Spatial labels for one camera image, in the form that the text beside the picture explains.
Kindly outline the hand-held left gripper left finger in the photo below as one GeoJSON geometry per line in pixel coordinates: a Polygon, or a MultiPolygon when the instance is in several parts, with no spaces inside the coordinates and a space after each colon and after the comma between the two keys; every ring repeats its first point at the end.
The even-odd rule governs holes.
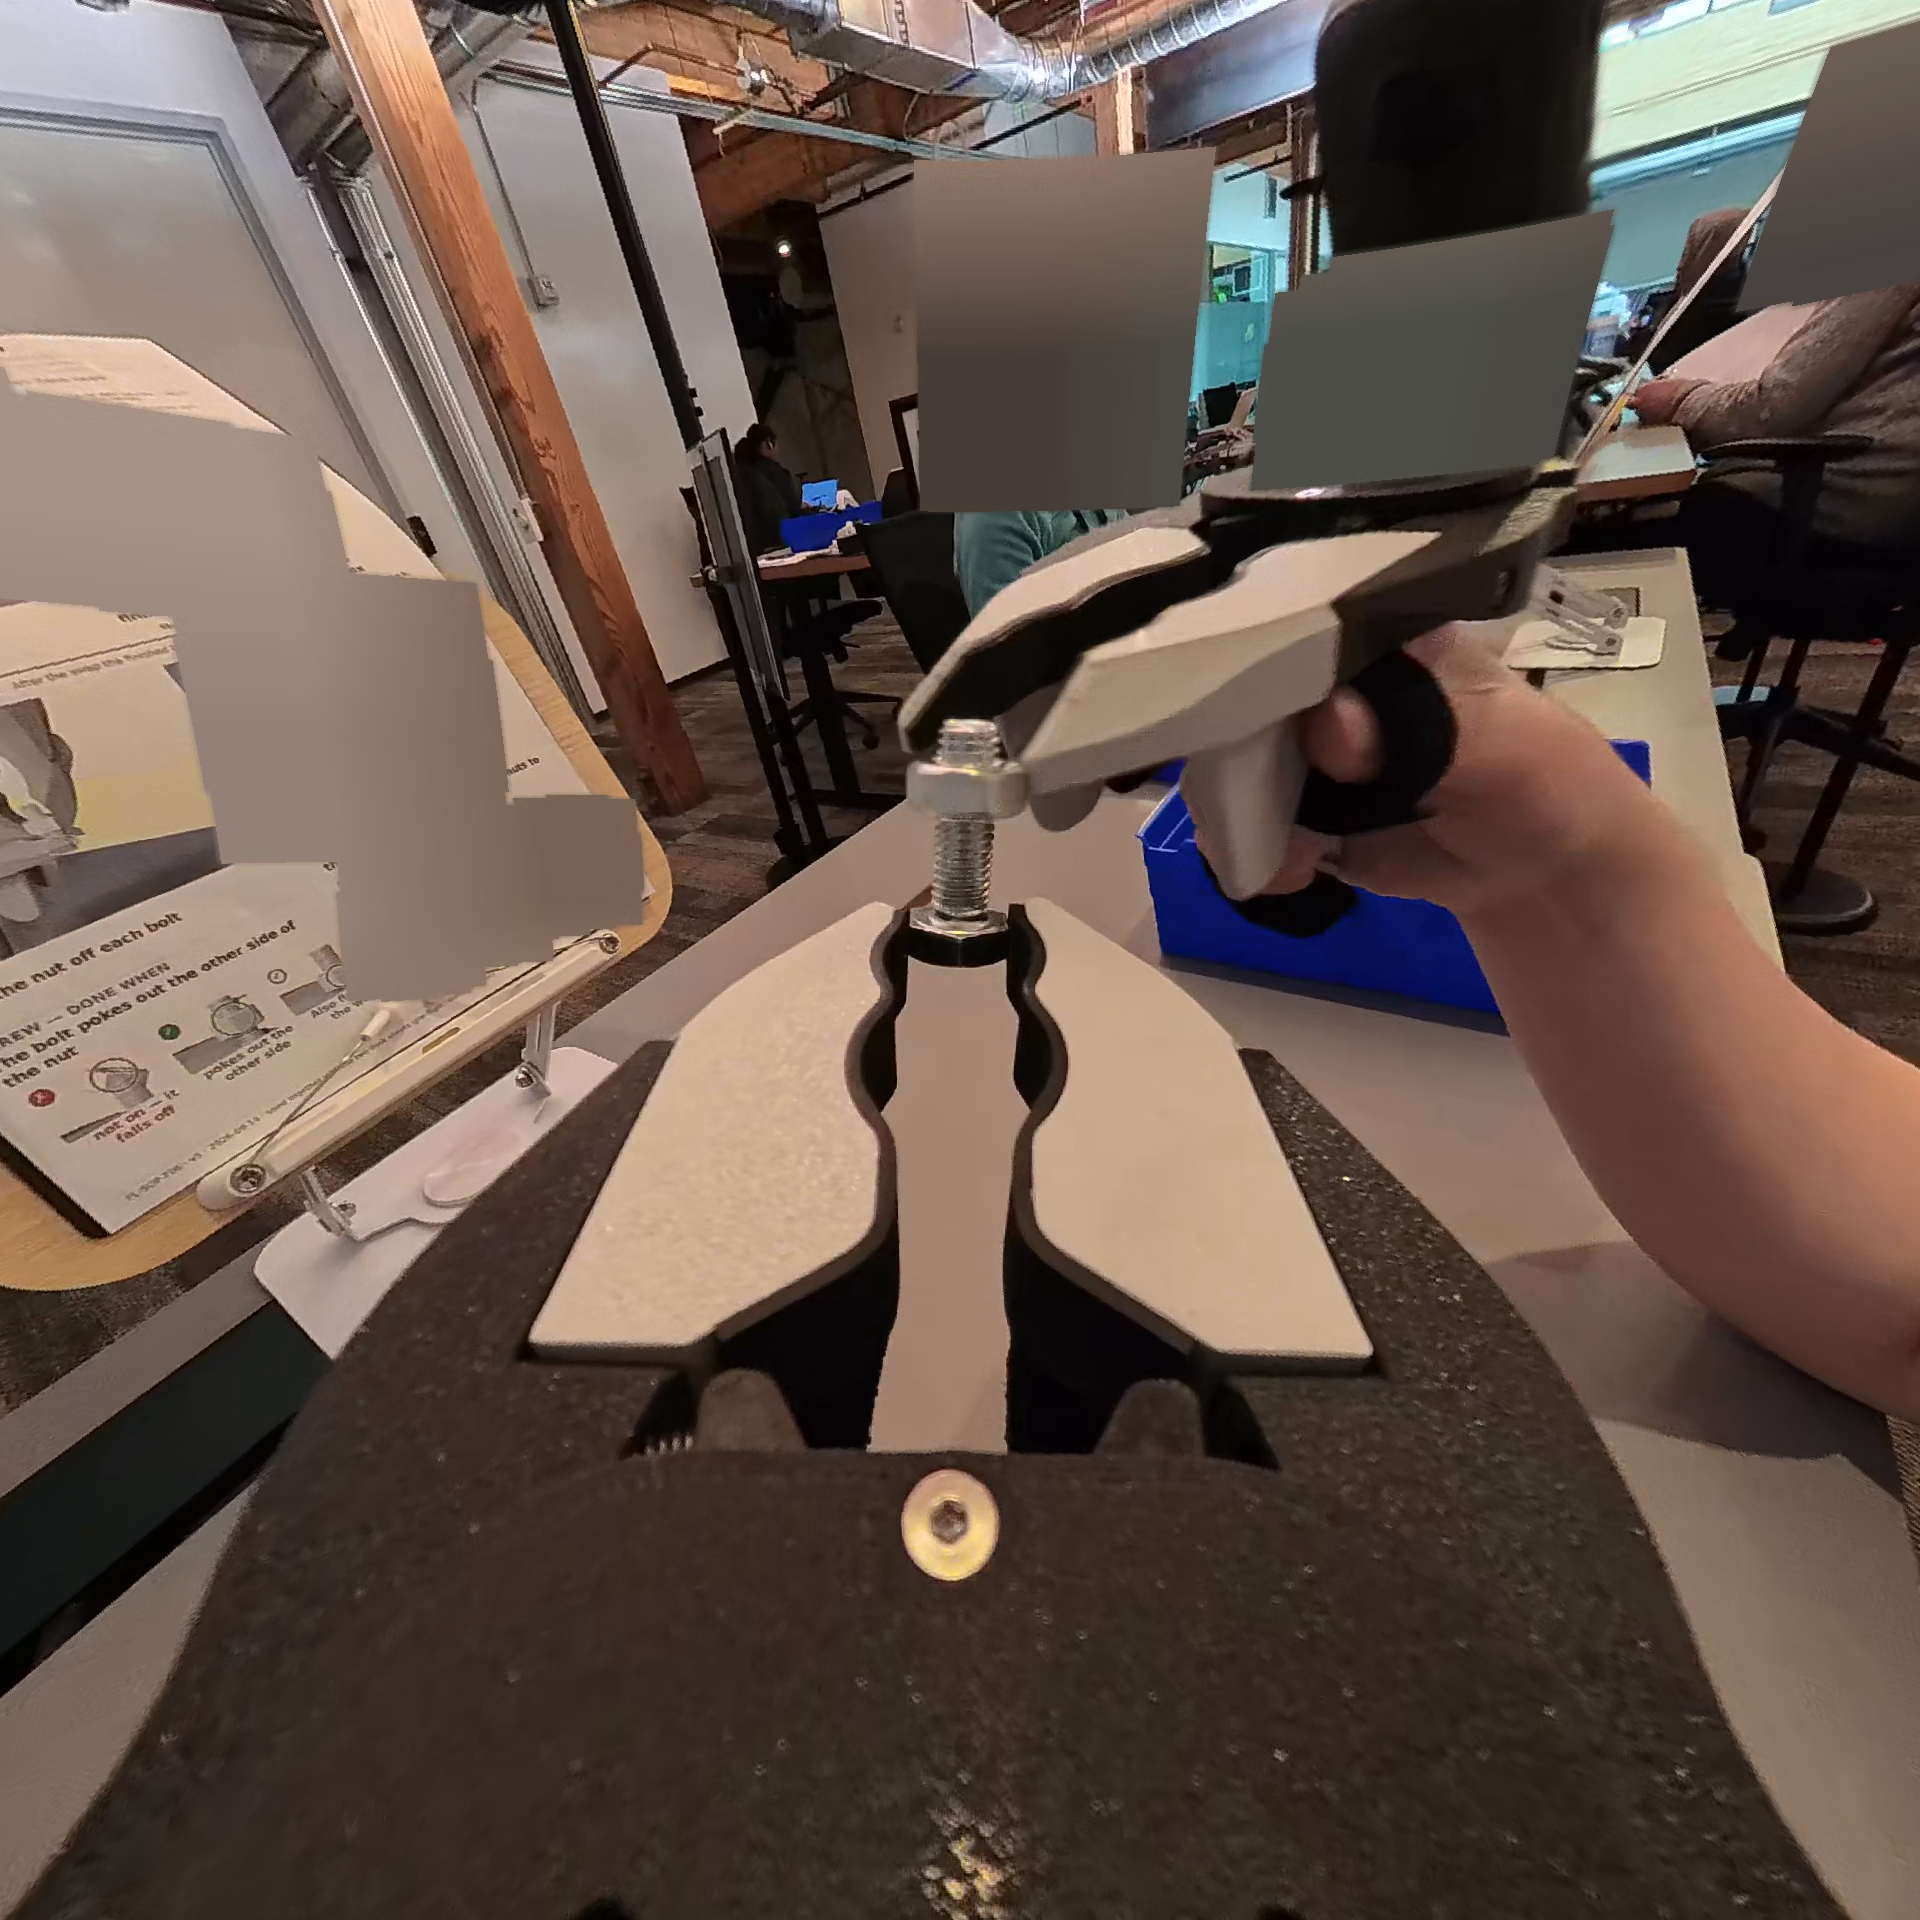
{"type": "Polygon", "coordinates": [[[680,1033],[533,1326],[545,1361],[692,1391],[773,1379],[814,1449],[865,1449],[898,1311],[902,918],[866,903],[680,1033]]]}

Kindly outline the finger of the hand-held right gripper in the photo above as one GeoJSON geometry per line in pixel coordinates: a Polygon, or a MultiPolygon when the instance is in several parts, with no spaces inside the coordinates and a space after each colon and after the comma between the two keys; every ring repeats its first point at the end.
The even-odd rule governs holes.
{"type": "MultiPolygon", "coordinates": [[[[1131,641],[1093,652],[1084,670],[1141,658],[1152,690],[1174,692],[1179,706],[1198,704],[1216,726],[1216,748],[1198,758],[1261,746],[1402,650],[1390,600],[1426,586],[1438,547],[1441,535],[1333,535],[1267,545],[1234,560],[1216,545],[1212,592],[1158,615],[1131,641]]],[[[994,721],[1013,762],[1041,713],[1038,696],[994,721]]],[[[1064,807],[1155,766],[1021,769],[1030,807],[1064,807]]]]}
{"type": "Polygon", "coordinates": [[[1156,618],[1216,587],[1216,547],[1192,526],[1123,526],[1001,591],[906,700],[898,737],[928,758],[948,721],[998,721],[1042,698],[1026,766],[1158,766],[1216,748],[1198,704],[1152,690],[1146,662],[1084,670],[1156,618]]]}

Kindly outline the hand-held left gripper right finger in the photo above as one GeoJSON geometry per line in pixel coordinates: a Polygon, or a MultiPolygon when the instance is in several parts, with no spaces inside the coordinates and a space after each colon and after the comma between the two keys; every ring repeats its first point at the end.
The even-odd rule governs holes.
{"type": "Polygon", "coordinates": [[[1249,1383],[1377,1358],[1256,1078],[1168,978],[1057,903],[1009,923],[1010,1452],[1269,1452],[1249,1383]]]}

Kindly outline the silver hex nut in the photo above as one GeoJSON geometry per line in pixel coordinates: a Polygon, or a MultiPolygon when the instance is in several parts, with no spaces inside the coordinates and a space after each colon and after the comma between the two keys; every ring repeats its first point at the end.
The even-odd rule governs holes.
{"type": "Polygon", "coordinates": [[[1029,780],[990,718],[948,718],[906,770],[906,799],[944,823],[1003,823],[1026,811],[1029,780]]]}

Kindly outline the silver hex bolt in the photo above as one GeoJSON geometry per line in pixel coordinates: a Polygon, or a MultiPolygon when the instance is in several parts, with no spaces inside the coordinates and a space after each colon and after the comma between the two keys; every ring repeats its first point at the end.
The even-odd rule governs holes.
{"type": "Polygon", "coordinates": [[[942,969],[986,969],[1003,963],[1009,922],[992,906],[992,860],[998,823],[928,819],[933,831],[930,883],[926,903],[907,913],[906,946],[909,955],[942,969]]]}

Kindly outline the person's right forearm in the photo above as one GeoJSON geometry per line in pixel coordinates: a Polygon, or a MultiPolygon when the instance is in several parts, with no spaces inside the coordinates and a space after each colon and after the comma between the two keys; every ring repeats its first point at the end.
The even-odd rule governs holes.
{"type": "Polygon", "coordinates": [[[1697,839],[1613,794],[1458,907],[1602,1206],[1770,1354],[1916,1425],[1918,1078],[1765,959],[1697,839]]]}

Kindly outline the person's right hand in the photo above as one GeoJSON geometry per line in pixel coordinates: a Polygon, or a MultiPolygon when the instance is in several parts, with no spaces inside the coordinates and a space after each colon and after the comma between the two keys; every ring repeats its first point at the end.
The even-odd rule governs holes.
{"type": "Polygon", "coordinates": [[[1317,873],[1362,891],[1421,898],[1469,926],[1610,881],[1670,820],[1581,716],[1501,666],[1476,628],[1445,626],[1392,655],[1403,682],[1448,706],[1454,755],[1411,823],[1329,838],[1294,826],[1261,897],[1317,873]]]}

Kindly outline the black office chair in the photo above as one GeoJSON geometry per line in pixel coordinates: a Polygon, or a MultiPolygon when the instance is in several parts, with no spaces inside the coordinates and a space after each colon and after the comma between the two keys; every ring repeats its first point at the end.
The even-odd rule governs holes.
{"type": "Polygon", "coordinates": [[[1778,554],[1738,580],[1733,626],[1714,648],[1720,662],[1745,662],[1745,675],[1734,689],[1714,692],[1714,706],[1720,739],[1745,746],[1734,823],[1748,856],[1760,856],[1765,846],[1750,815],[1777,750],[1800,743],[1830,758],[1830,774],[1797,848],[1785,860],[1763,863],[1773,926],[1792,938],[1830,939],[1874,923],[1881,913],[1876,897],[1827,871],[1820,860],[1864,769],[1918,780],[1916,758],[1886,731],[1889,703],[1916,657],[1916,554],[1872,551],[1837,560],[1814,538],[1818,502],[1828,471],[1866,457],[1869,449],[1868,436],[1828,434],[1740,439],[1698,455],[1708,481],[1760,470],[1781,481],[1785,534],[1778,554]],[[1878,644],[1878,664],[1859,710],[1821,710],[1804,698],[1804,670],[1820,641],[1878,644]]]}
{"type": "Polygon", "coordinates": [[[882,518],[858,538],[907,652],[922,675],[933,672],[972,622],[953,566],[953,514],[882,518]]]}

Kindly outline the instruction poster board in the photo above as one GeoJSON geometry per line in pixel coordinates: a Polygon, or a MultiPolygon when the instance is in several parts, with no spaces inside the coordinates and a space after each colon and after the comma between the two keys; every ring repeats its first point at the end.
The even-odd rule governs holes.
{"type": "Polygon", "coordinates": [[[138,339],[4,337],[4,1286],[203,1242],[662,920],[489,596],[138,339]]]}
{"type": "Polygon", "coordinates": [[[1665,313],[1629,362],[1618,369],[1613,363],[1602,369],[1598,362],[1581,363],[1584,372],[1576,382],[1576,408],[1569,425],[1569,432],[1581,430],[1569,443],[1569,460],[1577,471],[1584,471],[1598,447],[1618,430],[1635,390],[1644,380],[1659,375],[1693,348],[1738,326],[1745,276],[1782,179],[1785,170],[1768,184],[1760,202],[1741,212],[1740,225],[1724,223],[1720,212],[1697,223],[1705,233],[1702,238],[1720,240],[1720,244],[1708,255],[1702,248],[1693,248],[1693,235],[1686,240],[1686,262],[1697,265],[1697,273],[1676,276],[1665,313]]]}

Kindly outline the black phone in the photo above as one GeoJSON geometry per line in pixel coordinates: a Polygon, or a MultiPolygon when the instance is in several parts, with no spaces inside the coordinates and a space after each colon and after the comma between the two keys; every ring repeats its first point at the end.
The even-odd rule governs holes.
{"type": "Polygon", "coordinates": [[[170,1303],[4,1415],[4,1689],[244,1491],[328,1370],[240,1281],[170,1303]]]}

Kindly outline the metal frame stand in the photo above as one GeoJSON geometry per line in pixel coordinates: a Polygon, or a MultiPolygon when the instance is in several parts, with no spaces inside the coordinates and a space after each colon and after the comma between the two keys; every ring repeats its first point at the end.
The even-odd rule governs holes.
{"type": "Polygon", "coordinates": [[[654,348],[667,406],[689,455],[692,513],[704,543],[704,587],[728,643],[736,690],[774,807],[777,856],[765,873],[765,889],[774,891],[832,852],[832,839],[814,799],[800,737],[782,690],[779,657],[762,602],[758,567],[736,503],[731,443],[724,432],[704,434],[704,415],[689,380],[662,287],[641,230],[608,110],[601,103],[586,48],[578,9],[571,2],[546,2],[545,12],[561,51],[566,95],[580,120],[593,170],[608,206],[614,242],[641,307],[641,320],[654,348]]]}

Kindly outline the silver ceiling duct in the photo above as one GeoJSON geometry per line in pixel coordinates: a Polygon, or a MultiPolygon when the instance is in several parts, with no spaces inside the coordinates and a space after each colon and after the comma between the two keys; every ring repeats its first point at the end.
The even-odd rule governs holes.
{"type": "Polygon", "coordinates": [[[1155,6],[1059,40],[1019,36],[973,2],[738,2],[803,58],[916,95],[1064,103],[1192,51],[1273,2],[1155,6]]]}

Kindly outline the wooden support post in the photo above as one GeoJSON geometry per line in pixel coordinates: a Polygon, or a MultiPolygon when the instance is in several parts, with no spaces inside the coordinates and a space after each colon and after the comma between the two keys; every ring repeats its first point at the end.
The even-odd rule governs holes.
{"type": "Polygon", "coordinates": [[[614,731],[648,775],[660,811],[684,815],[706,802],[704,770],[667,690],[419,12],[405,2],[317,2],[316,12],[536,502],[546,566],[608,698],[614,731]]]}

